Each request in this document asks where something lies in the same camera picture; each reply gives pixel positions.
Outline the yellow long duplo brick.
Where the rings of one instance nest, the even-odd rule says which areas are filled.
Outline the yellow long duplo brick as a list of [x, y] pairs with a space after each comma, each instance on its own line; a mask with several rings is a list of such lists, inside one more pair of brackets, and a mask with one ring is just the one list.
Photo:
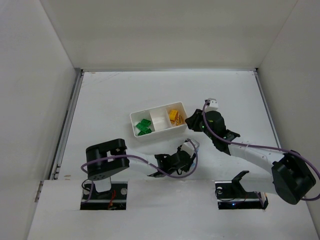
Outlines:
[[178, 118], [179, 112], [175, 109], [172, 109], [169, 113], [169, 120], [175, 122]]

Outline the white divided plastic tray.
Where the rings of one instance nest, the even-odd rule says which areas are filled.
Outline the white divided plastic tray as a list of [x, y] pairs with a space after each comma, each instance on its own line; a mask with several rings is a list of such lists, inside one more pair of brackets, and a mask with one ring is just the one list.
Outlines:
[[[176, 125], [176, 123], [170, 121], [169, 113], [171, 110], [177, 110], [178, 114], [182, 115], [182, 125]], [[158, 139], [164, 139], [167, 137], [178, 136], [185, 132], [185, 130], [187, 129], [187, 124], [185, 123], [187, 114], [182, 102], [174, 102], [137, 112], [132, 112], [129, 117], [132, 125], [133, 135], [139, 142], [148, 142]], [[139, 124], [142, 119], [151, 121], [151, 125], [149, 126], [149, 128], [152, 132], [138, 136], [140, 130], [136, 128], [136, 125]]]

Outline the green square duplo brick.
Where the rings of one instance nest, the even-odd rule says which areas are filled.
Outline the green square duplo brick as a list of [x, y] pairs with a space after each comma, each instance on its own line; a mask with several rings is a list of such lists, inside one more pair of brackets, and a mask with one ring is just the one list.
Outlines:
[[152, 122], [151, 122], [150, 120], [145, 119], [145, 118], [143, 118], [143, 119], [140, 121], [140, 123], [141, 123], [143, 126], [147, 127], [147, 128], [149, 128], [150, 125], [152, 124]]

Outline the green duplo base plate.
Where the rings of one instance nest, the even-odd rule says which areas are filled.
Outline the green duplo base plate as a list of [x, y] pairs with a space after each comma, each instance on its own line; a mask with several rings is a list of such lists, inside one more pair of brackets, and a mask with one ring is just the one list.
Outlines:
[[141, 123], [138, 123], [137, 125], [136, 125], [136, 128], [138, 129], [138, 130], [140, 130], [142, 133], [144, 133], [144, 134], [149, 134], [149, 133], [151, 133], [152, 132], [152, 130], [149, 128], [149, 127], [147, 127], [147, 126], [145, 126], [145, 125], [143, 125], [143, 124], [141, 124]]

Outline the small green duplo plate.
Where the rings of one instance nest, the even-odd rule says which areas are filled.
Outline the small green duplo plate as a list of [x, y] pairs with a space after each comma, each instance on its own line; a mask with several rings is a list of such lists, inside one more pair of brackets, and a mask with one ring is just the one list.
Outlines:
[[145, 132], [140, 131], [140, 132], [138, 133], [138, 136], [143, 136], [143, 135], [145, 135], [145, 134], [146, 134]]

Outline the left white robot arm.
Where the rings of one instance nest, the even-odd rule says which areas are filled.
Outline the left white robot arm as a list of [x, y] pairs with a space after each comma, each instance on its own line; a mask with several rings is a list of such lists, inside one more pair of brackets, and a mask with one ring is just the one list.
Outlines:
[[151, 178], [182, 179], [196, 170], [199, 147], [196, 140], [187, 138], [172, 155], [147, 155], [128, 148], [125, 140], [118, 138], [88, 147], [81, 170], [97, 193], [111, 190], [111, 177], [127, 169]]

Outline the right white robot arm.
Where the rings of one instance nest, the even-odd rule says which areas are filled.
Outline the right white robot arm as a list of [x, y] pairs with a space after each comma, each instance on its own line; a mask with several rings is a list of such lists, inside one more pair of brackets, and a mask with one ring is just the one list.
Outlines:
[[246, 160], [268, 173], [267, 177], [254, 176], [249, 170], [242, 170], [227, 181], [234, 193], [276, 194], [291, 205], [319, 200], [319, 196], [306, 195], [316, 185], [320, 173], [298, 152], [244, 142], [240, 134], [227, 129], [224, 118], [216, 110], [196, 109], [185, 123], [190, 130], [204, 133], [218, 151]]

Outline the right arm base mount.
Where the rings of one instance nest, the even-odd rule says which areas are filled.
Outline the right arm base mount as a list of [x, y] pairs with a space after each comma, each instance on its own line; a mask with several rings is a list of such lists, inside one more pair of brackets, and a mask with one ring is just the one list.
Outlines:
[[215, 182], [214, 194], [219, 210], [265, 210], [269, 205], [268, 197], [263, 192], [246, 191], [241, 180], [249, 173], [241, 171], [232, 180]]

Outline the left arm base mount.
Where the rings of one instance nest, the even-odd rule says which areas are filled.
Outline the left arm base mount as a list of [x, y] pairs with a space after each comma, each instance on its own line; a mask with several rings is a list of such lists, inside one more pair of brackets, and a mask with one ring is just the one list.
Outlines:
[[128, 182], [111, 182], [111, 189], [97, 192], [90, 181], [81, 184], [80, 210], [84, 211], [124, 211], [127, 208]]

